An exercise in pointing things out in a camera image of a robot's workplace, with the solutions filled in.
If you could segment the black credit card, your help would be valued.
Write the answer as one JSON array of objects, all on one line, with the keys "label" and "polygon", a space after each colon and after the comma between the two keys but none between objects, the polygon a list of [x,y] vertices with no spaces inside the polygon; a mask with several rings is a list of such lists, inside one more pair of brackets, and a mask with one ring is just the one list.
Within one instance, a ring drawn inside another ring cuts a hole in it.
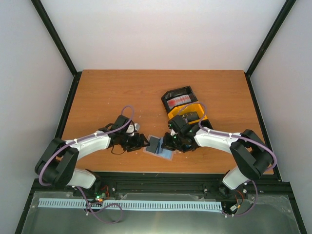
[{"label": "black credit card", "polygon": [[155,136],[150,136],[149,143],[150,145],[146,147],[146,151],[155,154],[158,150],[160,138]]}]

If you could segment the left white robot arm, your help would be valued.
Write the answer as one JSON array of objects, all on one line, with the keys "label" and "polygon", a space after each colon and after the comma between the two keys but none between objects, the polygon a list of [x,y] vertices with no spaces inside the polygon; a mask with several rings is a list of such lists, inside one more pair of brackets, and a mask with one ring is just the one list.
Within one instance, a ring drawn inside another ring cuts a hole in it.
[{"label": "left white robot arm", "polygon": [[53,139],[35,166],[39,183],[43,186],[84,188],[90,196],[101,192],[101,183],[94,173],[76,168],[81,158],[94,152],[119,145],[125,152],[150,146],[144,134],[138,133],[139,124],[119,115],[114,123],[96,132],[72,140]]}]

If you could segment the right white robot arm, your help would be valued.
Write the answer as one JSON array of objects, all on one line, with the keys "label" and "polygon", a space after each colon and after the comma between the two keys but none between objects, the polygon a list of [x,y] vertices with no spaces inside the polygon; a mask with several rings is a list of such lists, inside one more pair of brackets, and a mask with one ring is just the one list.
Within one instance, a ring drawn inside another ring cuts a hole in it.
[{"label": "right white robot arm", "polygon": [[220,181],[215,192],[230,197],[241,185],[261,178],[264,172],[276,165],[276,157],[249,129],[242,133],[216,131],[198,124],[189,124],[177,115],[168,122],[169,133],[163,137],[161,147],[170,151],[188,152],[199,147],[214,148],[233,156],[236,166]]}]

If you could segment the blue credit card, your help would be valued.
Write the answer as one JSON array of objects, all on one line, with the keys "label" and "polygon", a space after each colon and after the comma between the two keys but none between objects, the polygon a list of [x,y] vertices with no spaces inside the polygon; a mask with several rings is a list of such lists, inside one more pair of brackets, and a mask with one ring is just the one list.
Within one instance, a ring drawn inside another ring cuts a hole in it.
[{"label": "blue credit card", "polygon": [[158,145],[157,145],[157,149],[156,149],[156,154],[157,155],[160,155],[163,152],[162,144],[163,144],[163,138],[161,137],[159,139],[159,142],[158,142]]}]

